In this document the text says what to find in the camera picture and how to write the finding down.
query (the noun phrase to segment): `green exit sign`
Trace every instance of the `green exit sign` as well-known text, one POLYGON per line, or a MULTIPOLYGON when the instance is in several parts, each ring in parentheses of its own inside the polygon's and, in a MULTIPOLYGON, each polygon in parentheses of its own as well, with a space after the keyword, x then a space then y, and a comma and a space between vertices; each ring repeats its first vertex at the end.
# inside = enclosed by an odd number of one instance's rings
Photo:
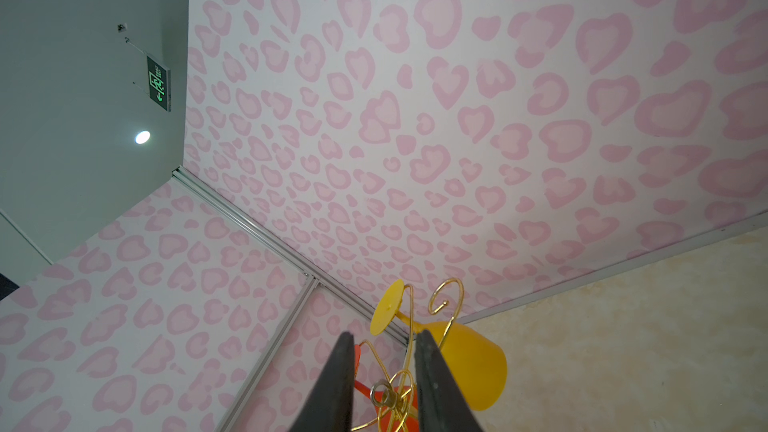
POLYGON ((149 97, 170 112, 170 69, 166 69, 147 55, 149 97))

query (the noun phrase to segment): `pink heart patterned wall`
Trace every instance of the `pink heart patterned wall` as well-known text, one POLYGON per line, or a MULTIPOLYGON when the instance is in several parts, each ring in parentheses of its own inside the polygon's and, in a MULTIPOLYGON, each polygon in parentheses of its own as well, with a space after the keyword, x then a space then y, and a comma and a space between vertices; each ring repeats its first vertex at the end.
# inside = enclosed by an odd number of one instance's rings
MULTIPOLYGON (((236 432, 285 432, 325 365, 342 331, 350 331, 355 342, 369 339, 390 374, 402 368, 405 348, 387 335, 375 340, 368 321, 323 288, 316 289, 307 306, 288 332, 264 377, 249 399, 235 426, 236 432)), ((367 346, 362 346, 357 379, 367 387, 384 378, 367 346)), ((363 424, 376 417, 373 405, 360 392, 353 395, 352 422, 363 424)))
POLYGON ((184 164, 477 311, 768 206, 768 0, 190 0, 184 164))
POLYGON ((168 182, 0 303, 0 430, 212 432, 303 282, 168 182))

